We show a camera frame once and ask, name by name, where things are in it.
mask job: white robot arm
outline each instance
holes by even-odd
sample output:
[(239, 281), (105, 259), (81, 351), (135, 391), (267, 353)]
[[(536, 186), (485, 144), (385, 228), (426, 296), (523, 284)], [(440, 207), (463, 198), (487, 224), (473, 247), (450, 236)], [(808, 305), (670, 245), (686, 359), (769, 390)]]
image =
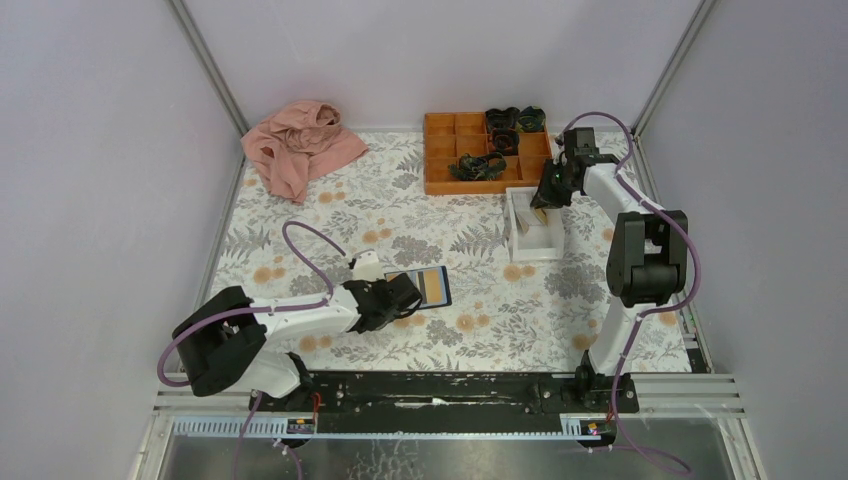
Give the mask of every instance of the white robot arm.
[[(645, 208), (648, 203), (688, 228), (681, 211), (665, 211), (650, 200), (635, 200), (616, 178), (618, 160), (595, 147), (594, 130), (576, 128), (557, 138), (561, 152), (545, 164), (533, 207), (571, 205), (571, 195), (593, 198), (615, 222), (606, 267), (607, 285), (614, 298), (595, 343), (584, 354), (581, 368), (592, 376), (612, 376), (639, 314), (669, 301), (686, 280), (686, 245), (679, 234)], [(638, 188), (627, 180), (628, 187)], [(625, 364), (622, 373), (630, 370)]]
[[(313, 334), (380, 330), (410, 315), (421, 293), (406, 275), (385, 280), (376, 252), (354, 255), (353, 279), (326, 293), (286, 299), (251, 299), (241, 287), (219, 292), (180, 324), (173, 338), (222, 312), (243, 309), (225, 322), (213, 322), (185, 337), (176, 347), (192, 392), (199, 397), (255, 389), (299, 404), (311, 382), (300, 358), (277, 352), (287, 339)], [(293, 309), (303, 305), (324, 305)]]

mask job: small white container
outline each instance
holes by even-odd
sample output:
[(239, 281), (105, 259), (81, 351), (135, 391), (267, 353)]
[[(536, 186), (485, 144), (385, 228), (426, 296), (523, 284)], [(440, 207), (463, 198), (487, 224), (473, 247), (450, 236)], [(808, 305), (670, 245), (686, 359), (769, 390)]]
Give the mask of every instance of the small white container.
[(506, 189), (504, 203), (504, 219), (506, 228), (504, 234), (508, 238), (507, 248), (513, 262), (529, 262), (533, 260), (558, 260), (565, 251), (565, 230), (562, 227), (562, 214), (559, 209), (545, 209), (548, 224), (531, 226), (527, 233), (521, 231), (515, 214), (513, 196), (517, 193), (526, 195), (536, 193), (536, 187), (520, 187)]

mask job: pink cloth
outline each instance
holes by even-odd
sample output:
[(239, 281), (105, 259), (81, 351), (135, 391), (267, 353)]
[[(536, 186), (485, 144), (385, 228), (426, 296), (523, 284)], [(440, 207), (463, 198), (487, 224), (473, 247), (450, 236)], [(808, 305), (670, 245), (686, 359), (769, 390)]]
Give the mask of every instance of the pink cloth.
[(272, 195), (296, 203), (306, 199), (309, 180), (338, 170), (368, 151), (365, 142), (341, 126), (329, 103), (303, 100), (259, 122), (241, 139)]

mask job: orange sorting tray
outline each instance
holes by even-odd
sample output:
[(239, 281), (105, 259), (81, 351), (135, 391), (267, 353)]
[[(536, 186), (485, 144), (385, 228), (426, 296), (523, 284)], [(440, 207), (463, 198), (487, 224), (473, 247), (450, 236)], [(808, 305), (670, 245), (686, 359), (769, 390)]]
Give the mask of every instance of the orange sorting tray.
[(463, 154), (494, 152), (486, 133), (483, 112), (428, 113), (424, 115), (424, 192), (427, 195), (504, 193), (509, 187), (535, 187), (545, 160), (551, 158), (548, 129), (518, 134), (518, 155), (506, 158), (506, 170), (497, 180), (463, 182), (451, 176), (448, 165)]

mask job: floral tablecloth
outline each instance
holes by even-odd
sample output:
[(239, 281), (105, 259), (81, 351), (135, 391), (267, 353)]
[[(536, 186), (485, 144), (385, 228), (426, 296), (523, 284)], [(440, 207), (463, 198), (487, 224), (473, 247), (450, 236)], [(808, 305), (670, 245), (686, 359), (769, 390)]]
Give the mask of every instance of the floral tablecloth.
[[(621, 157), (621, 134), (598, 132), (604, 153)], [(242, 285), (250, 296), (321, 292), (317, 275), (283, 242), (288, 219), (310, 224), (347, 252), (375, 249), (385, 271), (446, 265), (453, 305), (423, 310), (379, 332), (307, 336), (280, 345), (312, 370), (572, 371), (600, 331), (610, 295), (604, 267), (612, 222), (591, 199), (563, 208), (560, 261), (510, 263), (503, 195), (427, 196), (420, 133), (363, 133), (370, 151), (309, 184), (303, 205), (267, 193), (248, 167), (212, 292)], [(301, 229), (292, 239), (330, 278), (345, 262)], [(688, 372), (674, 314), (646, 320), (633, 368)]]

